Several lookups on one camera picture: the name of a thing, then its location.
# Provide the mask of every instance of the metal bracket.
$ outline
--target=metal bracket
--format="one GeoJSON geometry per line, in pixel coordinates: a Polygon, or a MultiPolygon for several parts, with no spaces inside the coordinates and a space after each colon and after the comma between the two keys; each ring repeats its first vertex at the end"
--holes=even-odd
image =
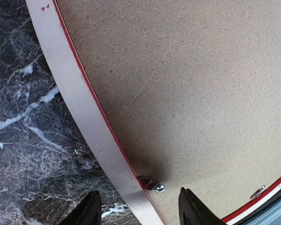
{"type": "Polygon", "coordinates": [[[264,192],[266,189],[265,185],[262,185],[255,193],[251,196],[251,201],[254,200],[255,198],[258,198],[262,192],[264,192]]]}
{"type": "Polygon", "coordinates": [[[165,186],[163,184],[154,182],[151,179],[149,179],[148,177],[140,176],[139,181],[140,181],[142,187],[146,190],[149,190],[149,191],[154,190],[158,193],[162,193],[165,191],[165,186]]]}

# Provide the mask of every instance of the white marble vein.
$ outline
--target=white marble vein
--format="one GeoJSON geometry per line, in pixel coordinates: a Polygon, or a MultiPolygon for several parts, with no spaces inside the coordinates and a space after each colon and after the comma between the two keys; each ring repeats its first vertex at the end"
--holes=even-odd
{"type": "Polygon", "coordinates": [[[20,69],[17,69],[15,70],[11,76],[9,77],[9,79],[7,80],[6,84],[8,84],[11,79],[18,73],[23,73],[23,76],[27,76],[28,74],[32,74],[33,72],[33,64],[36,63],[38,61],[38,59],[42,56],[43,54],[39,54],[29,65],[23,67],[23,68],[20,68],[20,69]]]}
{"type": "Polygon", "coordinates": [[[32,109],[39,106],[40,102],[44,102],[44,103],[50,102],[58,92],[59,90],[55,86],[50,91],[48,91],[46,95],[42,96],[37,102],[31,103],[29,106],[27,106],[24,112],[18,114],[13,118],[6,119],[5,121],[0,121],[0,130],[26,117],[32,111],[32,109]]]}
{"type": "Polygon", "coordinates": [[[114,212],[124,212],[125,211],[125,208],[124,207],[127,207],[127,205],[125,204],[114,204],[114,207],[112,208],[109,208],[108,211],[102,213],[102,216],[101,218],[104,219],[105,217],[107,217],[109,214],[111,213],[114,213],[114,212]]]}
{"type": "Polygon", "coordinates": [[[28,125],[26,125],[26,124],[25,124],[25,126],[26,126],[29,130],[31,130],[33,133],[35,133],[35,134],[36,134],[40,139],[42,139],[42,141],[45,142],[46,144],[49,144],[49,145],[53,146],[54,148],[56,148],[56,149],[59,150],[60,152],[63,152],[63,153],[66,153],[66,152],[67,152],[67,151],[64,150],[63,147],[61,147],[60,145],[58,145],[58,144],[56,144],[56,143],[54,143],[54,142],[48,140],[48,139],[44,136],[43,132],[42,132],[40,129],[38,129],[37,127],[30,127],[30,126],[28,126],[28,125]]]}

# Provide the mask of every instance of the marble floor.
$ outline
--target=marble floor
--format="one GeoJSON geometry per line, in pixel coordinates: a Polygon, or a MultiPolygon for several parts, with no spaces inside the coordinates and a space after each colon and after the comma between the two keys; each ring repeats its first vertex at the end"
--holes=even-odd
{"type": "Polygon", "coordinates": [[[0,0],[0,225],[55,225],[92,190],[102,224],[140,224],[86,145],[24,0],[0,0]]]}

